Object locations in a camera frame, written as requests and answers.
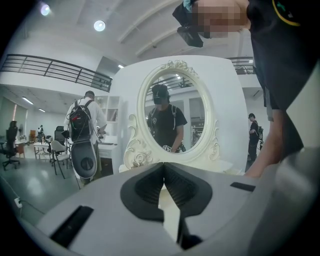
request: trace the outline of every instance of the black slot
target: black slot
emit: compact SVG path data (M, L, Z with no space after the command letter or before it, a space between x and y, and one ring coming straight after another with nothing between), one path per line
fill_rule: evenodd
M239 183L239 182L234 182L230 185L230 187L234 187L240 190L245 190L245 191L249 191L249 192L253 192L256 188L256 186L253 185L248 185L248 184L243 184L243 183Z
M79 206L50 238L67 248L93 211L88 206Z

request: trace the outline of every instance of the floor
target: floor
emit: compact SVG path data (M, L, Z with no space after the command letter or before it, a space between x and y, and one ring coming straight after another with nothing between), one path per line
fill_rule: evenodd
M76 177L70 165L68 165L69 169L67 169L66 165L61 165L65 176L65 179L63 179L58 166L56 166L57 175L55 174L55 169L49 163L48 156L41 156L41 159L35 159L32 144L25 146L24 151L25 158L23 158L23 155L15 158L20 160L20 165L17 165L17 169L14 169L11 164L7 166L7 171L4 171L2 166L0 167L0 185L7 194L9 202L17 215L20 214L20 210L14 202L17 195L21 200L27 201L46 213L62 200L79 191ZM4 156L0 155L0 161L5 160ZM10 189L3 178L17 195ZM32 208L28 203L22 202L21 217L32 225L36 225L43 214Z

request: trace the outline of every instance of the white mirror frame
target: white mirror frame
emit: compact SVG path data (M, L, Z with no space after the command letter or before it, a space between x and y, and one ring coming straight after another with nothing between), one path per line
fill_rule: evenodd
M205 112L204 128L199 141L191 149L182 153L171 153L160 147L151 135L146 121L147 92L156 79L169 73L182 74L192 81L201 95ZM136 115L131 114L129 116L128 127L131 129L131 136L124 153L125 167L130 170L134 167L158 162L173 162L208 171L221 172L223 170L220 170L218 165L214 164L219 157L216 124L212 98L204 82L192 67L188 67L185 61L176 60L173 62L170 60L167 64L152 70L140 87Z

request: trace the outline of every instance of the ceiling light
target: ceiling light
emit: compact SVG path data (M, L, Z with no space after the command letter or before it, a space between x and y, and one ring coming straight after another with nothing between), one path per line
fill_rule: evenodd
M101 32L101 31L105 30L106 24L105 24L102 20L97 20L97 21L94 23L93 27L94 27L94 29L95 29L96 31Z
M30 100L28 100L26 97L22 97L22 99L24 99L26 102L28 102L28 103L33 105L33 103Z
M43 16L47 16L47 15L50 13L50 7L49 7L49 5L44 4L44 5L41 7L40 12L41 12L41 14L42 14Z

